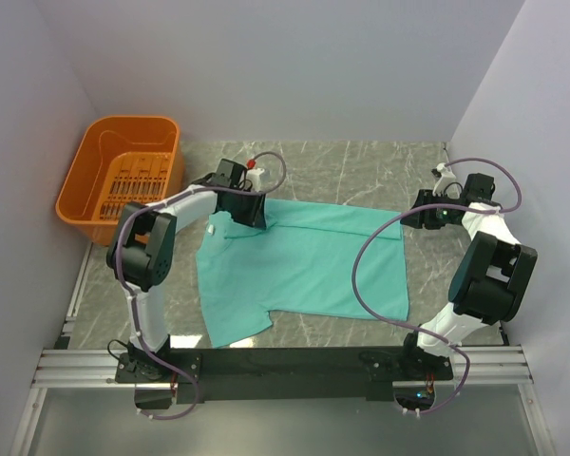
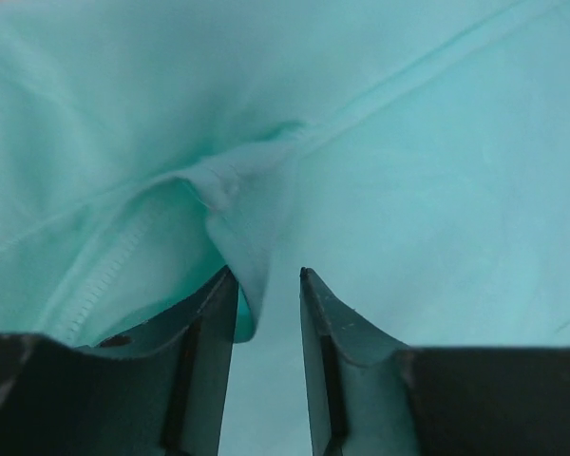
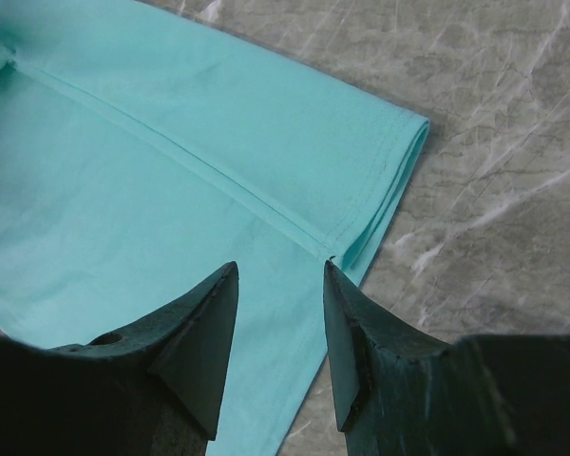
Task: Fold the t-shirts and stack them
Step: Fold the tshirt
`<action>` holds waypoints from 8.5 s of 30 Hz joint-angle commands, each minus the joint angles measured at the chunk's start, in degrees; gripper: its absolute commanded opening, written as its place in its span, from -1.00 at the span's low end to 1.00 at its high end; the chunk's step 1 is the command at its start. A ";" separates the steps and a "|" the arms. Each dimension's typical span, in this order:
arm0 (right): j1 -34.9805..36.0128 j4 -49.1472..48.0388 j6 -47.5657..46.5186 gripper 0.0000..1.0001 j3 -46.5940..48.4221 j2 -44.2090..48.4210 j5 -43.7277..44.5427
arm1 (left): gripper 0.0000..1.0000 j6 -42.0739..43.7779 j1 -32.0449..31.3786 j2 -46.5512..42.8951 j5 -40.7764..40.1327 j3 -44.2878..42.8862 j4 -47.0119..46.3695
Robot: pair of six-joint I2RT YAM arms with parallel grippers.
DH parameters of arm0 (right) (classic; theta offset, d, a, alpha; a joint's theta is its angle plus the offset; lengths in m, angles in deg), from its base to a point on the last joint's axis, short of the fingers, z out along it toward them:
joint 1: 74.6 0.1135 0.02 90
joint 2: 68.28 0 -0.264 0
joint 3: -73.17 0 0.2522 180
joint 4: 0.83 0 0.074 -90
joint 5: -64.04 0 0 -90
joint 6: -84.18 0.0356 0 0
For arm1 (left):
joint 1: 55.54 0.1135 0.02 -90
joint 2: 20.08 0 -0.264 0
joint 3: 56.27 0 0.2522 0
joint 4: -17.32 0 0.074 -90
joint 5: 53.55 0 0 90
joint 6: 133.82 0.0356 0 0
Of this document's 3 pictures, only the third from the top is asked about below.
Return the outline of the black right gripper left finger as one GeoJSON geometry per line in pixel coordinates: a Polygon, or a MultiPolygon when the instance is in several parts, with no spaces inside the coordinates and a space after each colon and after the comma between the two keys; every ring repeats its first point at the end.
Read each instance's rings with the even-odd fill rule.
{"type": "Polygon", "coordinates": [[[202,455],[217,436],[238,266],[86,345],[0,335],[0,455],[202,455]]]}

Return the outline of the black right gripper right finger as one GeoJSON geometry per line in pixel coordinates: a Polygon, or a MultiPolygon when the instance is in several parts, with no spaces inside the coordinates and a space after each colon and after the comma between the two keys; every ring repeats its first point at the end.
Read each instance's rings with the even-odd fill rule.
{"type": "Polygon", "coordinates": [[[373,302],[331,262],[323,303],[350,455],[570,455],[570,335],[448,344],[373,302]]]}

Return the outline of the teal t shirt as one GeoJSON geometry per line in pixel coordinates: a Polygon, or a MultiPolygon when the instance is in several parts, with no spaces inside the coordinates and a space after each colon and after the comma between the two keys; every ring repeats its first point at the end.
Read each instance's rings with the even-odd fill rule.
{"type": "Polygon", "coordinates": [[[212,455],[274,455],[326,354],[323,266],[363,279],[426,118],[136,1],[0,1],[0,328],[86,342],[225,262],[212,455]]]}

